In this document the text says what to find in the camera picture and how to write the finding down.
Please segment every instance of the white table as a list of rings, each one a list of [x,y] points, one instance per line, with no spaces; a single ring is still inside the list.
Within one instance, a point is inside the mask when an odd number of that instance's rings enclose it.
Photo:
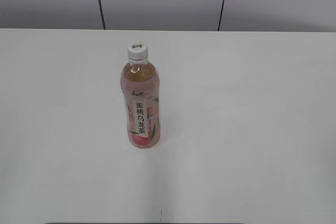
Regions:
[[[127,139],[142,39],[162,138]],[[336,34],[0,30],[0,223],[336,220]]]

